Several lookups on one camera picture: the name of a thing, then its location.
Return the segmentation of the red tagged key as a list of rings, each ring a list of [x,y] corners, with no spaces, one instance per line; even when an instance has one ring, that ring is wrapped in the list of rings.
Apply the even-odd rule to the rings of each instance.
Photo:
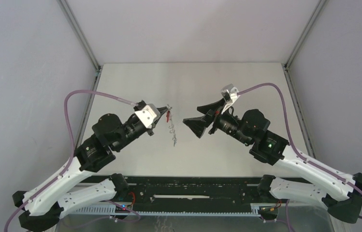
[[[169,122],[170,118],[171,118],[171,111],[168,110],[167,113],[166,113],[166,122],[167,123]]]

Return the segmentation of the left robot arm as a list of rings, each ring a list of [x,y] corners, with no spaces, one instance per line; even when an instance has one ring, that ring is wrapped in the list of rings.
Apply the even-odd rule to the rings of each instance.
[[[13,194],[15,206],[23,210],[18,217],[22,228],[43,232],[80,208],[105,200],[123,201],[128,197],[129,185],[122,174],[112,174],[81,190],[71,189],[114,161],[116,152],[144,133],[154,134],[153,129],[168,108],[156,108],[143,101],[140,104],[124,123],[116,114],[101,116],[92,127],[94,133],[75,149],[72,161],[66,162],[38,187]]]

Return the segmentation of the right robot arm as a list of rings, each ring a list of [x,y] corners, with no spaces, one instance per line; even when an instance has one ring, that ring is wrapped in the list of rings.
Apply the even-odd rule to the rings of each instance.
[[[197,107],[201,117],[185,118],[183,123],[197,136],[222,131],[245,146],[258,161],[294,171],[305,180],[291,182],[264,175],[257,188],[263,202],[273,198],[299,201],[321,207],[334,218],[354,224],[362,209],[362,173],[336,170],[294,147],[287,139],[268,130],[270,121],[258,109],[242,117],[234,109],[224,109],[224,100]]]

